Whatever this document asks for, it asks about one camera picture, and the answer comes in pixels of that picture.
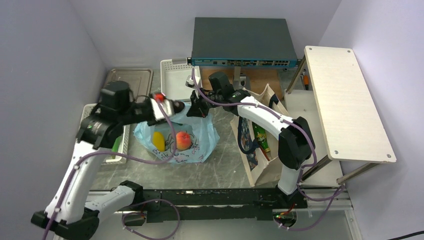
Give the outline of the light blue plastic grocery bag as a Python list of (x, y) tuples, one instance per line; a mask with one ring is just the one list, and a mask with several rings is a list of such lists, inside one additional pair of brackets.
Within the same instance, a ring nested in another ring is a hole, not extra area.
[[(176, 150), (172, 158), (170, 158), (170, 155), (174, 149), (175, 138), (167, 122), (152, 126), (149, 126), (146, 122), (141, 122), (135, 127), (133, 135), (160, 161), (169, 160), (171, 164), (203, 163), (215, 149), (220, 137), (210, 115), (205, 118), (187, 117), (190, 107), (191, 104), (186, 102), (182, 112), (170, 117), (175, 132), (188, 133), (191, 141), (188, 149)], [(155, 132), (161, 133), (164, 137), (164, 151), (158, 150), (153, 144)]]

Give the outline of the yellow lemon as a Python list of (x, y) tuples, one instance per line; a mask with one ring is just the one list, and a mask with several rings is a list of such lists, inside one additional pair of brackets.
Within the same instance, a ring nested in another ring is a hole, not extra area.
[(155, 131), (152, 135), (151, 142), (158, 151), (164, 152), (166, 150), (166, 140), (161, 132)]

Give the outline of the orange peach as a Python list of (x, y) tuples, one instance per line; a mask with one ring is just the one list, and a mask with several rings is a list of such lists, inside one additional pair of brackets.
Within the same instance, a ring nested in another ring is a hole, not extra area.
[(185, 151), (192, 145), (191, 135), (186, 131), (180, 131), (176, 134), (176, 147), (179, 151)]

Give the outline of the green chili pepper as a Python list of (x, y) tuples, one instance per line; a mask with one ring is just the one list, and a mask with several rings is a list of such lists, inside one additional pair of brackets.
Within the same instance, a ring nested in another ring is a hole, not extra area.
[(112, 149), (111, 149), (112, 152), (117, 153), (119, 151), (119, 147), (121, 145), (122, 138), (123, 138), (123, 136), (121, 135), (121, 136), (119, 136), (115, 139), (115, 142), (114, 142)]

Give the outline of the green glass bottle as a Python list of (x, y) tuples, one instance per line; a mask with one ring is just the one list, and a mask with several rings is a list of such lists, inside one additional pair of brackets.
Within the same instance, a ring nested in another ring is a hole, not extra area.
[(265, 153), (269, 153), (271, 149), (268, 145), (265, 129), (254, 122), (252, 122), (252, 128), (255, 139), (259, 143), (260, 147), (264, 150)]

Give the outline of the beige canvas tote bag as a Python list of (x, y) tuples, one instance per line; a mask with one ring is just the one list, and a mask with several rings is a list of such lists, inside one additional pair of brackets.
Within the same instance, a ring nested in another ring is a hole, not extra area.
[(294, 159), (295, 147), (282, 136), (293, 119), (269, 85), (262, 93), (238, 89), (225, 98), (238, 103), (230, 108), (235, 116), (230, 122), (251, 187), (277, 181), (286, 194), (296, 189), (299, 170), (284, 160)]

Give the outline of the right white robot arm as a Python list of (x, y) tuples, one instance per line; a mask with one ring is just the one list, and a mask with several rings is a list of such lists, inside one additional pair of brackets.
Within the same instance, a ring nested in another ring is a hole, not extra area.
[(211, 91), (199, 87), (200, 79), (192, 72), (186, 79), (186, 86), (192, 88), (191, 106), (188, 117), (205, 118), (209, 110), (223, 107), (241, 119), (258, 124), (277, 140), (277, 155), (282, 162), (282, 173), (275, 194), (276, 203), (287, 208), (295, 201), (295, 192), (299, 190), (304, 161), (313, 158), (317, 163), (315, 143), (306, 119), (292, 118), (278, 113), (255, 99), (247, 90), (234, 89), (227, 75), (215, 72), (209, 77)]

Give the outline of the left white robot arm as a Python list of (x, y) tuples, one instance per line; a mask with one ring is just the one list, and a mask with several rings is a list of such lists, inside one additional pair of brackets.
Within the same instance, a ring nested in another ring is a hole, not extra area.
[(102, 163), (115, 154), (113, 146), (124, 127), (154, 122), (158, 111), (150, 95), (137, 102), (127, 82), (114, 81), (100, 91), (99, 102), (80, 122), (72, 158), (56, 194), (31, 217), (31, 223), (44, 230), (43, 239), (52, 232), (66, 240), (88, 240), (106, 217), (143, 205), (143, 187), (128, 180), (94, 201), (86, 200)]

